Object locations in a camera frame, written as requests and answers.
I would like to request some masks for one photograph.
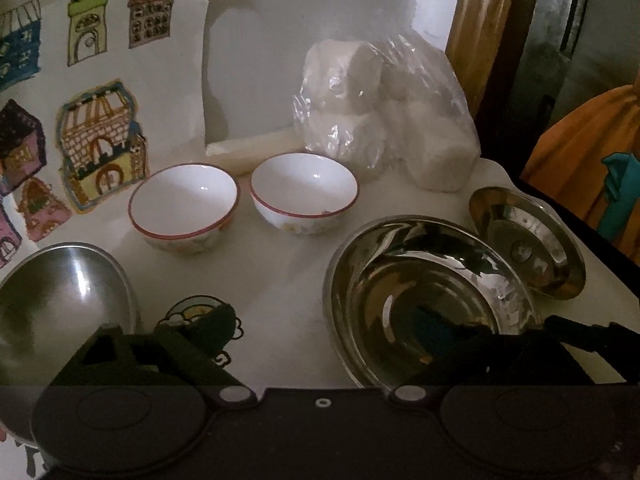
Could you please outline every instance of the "wall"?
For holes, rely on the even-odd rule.
[[[607,90],[632,84],[640,60],[640,0],[589,0],[551,124]]]
[[[457,0],[210,2],[203,72],[209,141],[290,124],[305,54],[316,41],[413,26],[444,49]]]

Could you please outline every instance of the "plastic wrap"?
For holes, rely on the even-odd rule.
[[[361,180],[401,160],[419,186],[457,191],[480,153],[447,57],[414,32],[379,43],[314,45],[294,115],[309,151],[338,160]]]

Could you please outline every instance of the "stainless steel bowl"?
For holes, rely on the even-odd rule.
[[[430,360],[414,336],[418,306],[494,333],[540,323],[527,288],[498,253],[455,224],[423,216],[383,219],[352,235],[330,263],[323,303],[353,380],[387,388]]]
[[[43,389],[100,325],[133,333],[138,305],[103,250],[65,243],[25,259],[0,284],[0,421],[32,442],[30,415]]]
[[[547,204],[504,187],[473,193],[469,211],[482,240],[507,260],[537,292],[570,300],[587,280],[582,253]]]

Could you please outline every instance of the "red rim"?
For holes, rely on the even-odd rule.
[[[279,156],[285,156],[285,155],[293,155],[293,153],[281,153],[280,155],[270,156],[267,160],[263,161],[261,165],[265,164],[266,162],[268,162],[272,158],[277,158]],[[311,218],[311,219],[313,219],[313,218],[329,218],[330,216],[335,216],[337,214],[344,213],[345,211],[347,211],[347,209],[351,208],[353,206],[353,204],[356,203],[356,201],[358,200],[358,197],[360,196],[360,183],[358,182],[358,179],[356,178],[356,176],[353,174],[353,172],[349,168],[347,168],[346,166],[343,166],[342,164],[340,164],[340,162],[337,162],[336,160],[333,160],[332,158],[329,158],[327,156],[316,155],[315,153],[300,153],[300,155],[312,155],[312,156],[317,156],[319,158],[325,158],[326,160],[330,160],[332,162],[335,162],[336,164],[338,164],[338,166],[341,166],[345,170],[347,170],[349,172],[349,174],[353,177],[353,180],[356,183],[356,195],[353,197],[353,200],[351,200],[351,202],[349,202],[349,204],[347,206],[343,207],[342,209],[338,209],[338,211],[332,211],[331,213],[324,213],[324,214],[319,214],[319,215],[301,215],[301,214],[297,214],[297,213],[290,213],[288,211],[283,211],[282,209],[278,209],[277,207],[274,207],[272,205],[267,204],[255,192],[255,189],[254,189],[254,174],[255,174],[256,171],[258,171],[258,169],[260,168],[261,165],[258,166],[257,168],[255,168],[254,172],[251,175],[251,179],[249,180],[249,189],[251,190],[251,196],[254,197],[258,202],[260,202],[260,204],[265,206],[265,208],[270,209],[271,211],[273,211],[275,213],[279,213],[279,214],[285,215],[285,216],[290,216],[292,218]]]
[[[209,226],[207,226],[205,228],[202,228],[202,229],[200,229],[198,231],[194,231],[193,233],[187,233],[187,234],[183,234],[183,235],[159,235],[159,234],[156,234],[156,233],[152,233],[151,231],[147,231],[146,229],[140,227],[140,225],[133,219],[133,215],[131,214],[131,204],[133,204],[133,199],[135,198],[135,196],[138,193],[138,191],[140,190],[140,188],[142,188],[142,186],[144,186],[147,182],[149,182],[156,175],[159,175],[160,173],[164,173],[165,171],[168,171],[168,170],[172,170],[173,168],[180,168],[181,166],[208,166],[210,168],[215,168],[216,170],[220,170],[220,171],[222,171],[222,173],[225,173],[226,175],[228,175],[231,178],[231,180],[233,180],[234,183],[236,184],[236,201],[231,206],[231,209],[229,210],[229,212],[226,213],[220,220],[217,220],[212,225],[209,225]],[[150,238],[154,238],[156,240],[185,240],[186,238],[193,238],[194,236],[202,235],[204,233],[212,231],[213,229],[215,229],[217,227],[220,227],[221,225],[224,225],[231,218],[231,215],[234,213],[236,208],[238,208],[238,204],[239,203],[240,203],[240,185],[238,184],[238,181],[236,179],[234,179],[231,174],[229,174],[229,172],[223,170],[222,168],[214,166],[213,164],[204,164],[204,163],[200,163],[200,162],[188,162],[186,164],[175,164],[174,166],[169,166],[168,168],[164,168],[164,170],[160,170],[157,173],[154,173],[149,178],[147,178],[144,182],[142,182],[142,184],[140,184],[136,188],[136,190],[132,193],[131,198],[129,198],[129,206],[127,207],[127,212],[129,213],[129,220],[131,220],[131,223],[133,224],[133,227],[135,227],[139,232],[141,232],[145,236],[148,236]]]

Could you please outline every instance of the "house drawing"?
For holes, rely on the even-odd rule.
[[[21,243],[22,238],[6,215],[4,206],[0,203],[0,269],[14,257]]]
[[[68,66],[107,51],[105,14],[108,1],[71,0],[68,4]]]
[[[40,71],[39,0],[30,0],[0,15],[0,92]]]
[[[46,238],[55,228],[71,218],[71,211],[51,187],[39,178],[30,178],[22,187],[18,212],[24,216],[27,237],[33,242]]]
[[[129,0],[129,48],[167,38],[174,0]]]
[[[146,139],[136,122],[137,110],[120,80],[61,108],[56,122],[56,143],[63,156],[60,172],[79,213],[146,177]]]
[[[0,196],[14,192],[46,163],[42,124],[9,99],[0,111]]]

